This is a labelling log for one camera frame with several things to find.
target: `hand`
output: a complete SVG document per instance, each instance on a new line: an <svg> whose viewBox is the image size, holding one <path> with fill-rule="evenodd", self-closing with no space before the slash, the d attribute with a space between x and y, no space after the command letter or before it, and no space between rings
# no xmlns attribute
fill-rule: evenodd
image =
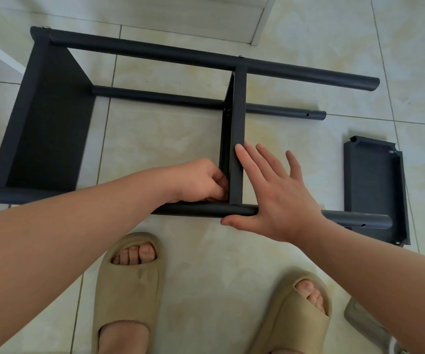
<svg viewBox="0 0 425 354"><path fill-rule="evenodd" d="M227 198L227 178L209 159L189 161L166 169L175 194L168 202L221 201Z"/></svg>
<svg viewBox="0 0 425 354"><path fill-rule="evenodd" d="M288 176L280 161L263 145L257 144L255 149L245 142L245 148L237 144L235 150L257 196L258 214L230 215L221 220L222 225L293 243L308 226L325 220L304 186L301 167L291 151L286 152L291 168Z"/></svg>

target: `person's left hand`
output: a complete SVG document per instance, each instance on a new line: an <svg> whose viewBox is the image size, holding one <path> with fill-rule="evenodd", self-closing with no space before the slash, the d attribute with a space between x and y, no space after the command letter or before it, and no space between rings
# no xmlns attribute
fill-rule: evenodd
<svg viewBox="0 0 425 354"><path fill-rule="evenodd" d="M209 159L188 161L169 166L166 170L175 194L168 202L227 199L227 178Z"/></svg>

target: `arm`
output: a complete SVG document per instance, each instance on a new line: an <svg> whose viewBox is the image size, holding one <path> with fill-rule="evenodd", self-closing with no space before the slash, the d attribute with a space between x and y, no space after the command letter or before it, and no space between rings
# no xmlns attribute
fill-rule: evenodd
<svg viewBox="0 0 425 354"><path fill-rule="evenodd" d="M166 202L222 199L210 160L154 168L0 212L0 345Z"/></svg>
<svg viewBox="0 0 425 354"><path fill-rule="evenodd" d="M257 195L259 213L223 225L298 246L355 297L411 353L425 353L425 256L349 231L327 219L287 151L288 175L266 148L236 153Z"/></svg>

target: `person's right hand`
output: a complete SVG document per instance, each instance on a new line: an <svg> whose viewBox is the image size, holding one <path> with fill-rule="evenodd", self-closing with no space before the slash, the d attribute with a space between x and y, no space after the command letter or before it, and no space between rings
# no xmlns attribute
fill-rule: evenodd
<svg viewBox="0 0 425 354"><path fill-rule="evenodd" d="M237 144L235 150L257 196L258 214L230 215L221 220L222 225L293 243L307 227L325 220L304 186L301 167L291 151L286 152L291 168L288 176L263 145L257 144L255 149L245 142L245 147Z"/></svg>

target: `beige slipper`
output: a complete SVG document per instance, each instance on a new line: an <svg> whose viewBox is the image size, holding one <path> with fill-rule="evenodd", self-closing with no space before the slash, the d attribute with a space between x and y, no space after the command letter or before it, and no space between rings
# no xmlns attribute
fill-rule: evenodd
<svg viewBox="0 0 425 354"><path fill-rule="evenodd" d="M328 315L299 294L295 285L301 280L310 280L321 291ZM248 354L268 354L278 349L321 354L331 313L331 298L322 280L302 269L288 273L273 293Z"/></svg>
<svg viewBox="0 0 425 354"><path fill-rule="evenodd" d="M122 266L111 263L123 249L151 244L157 258L145 264ZM149 329L147 354L152 352L160 298L162 297L165 255L160 240L146 232L128 234L103 257L94 299L92 352L98 353L100 329L114 321L136 321Z"/></svg>

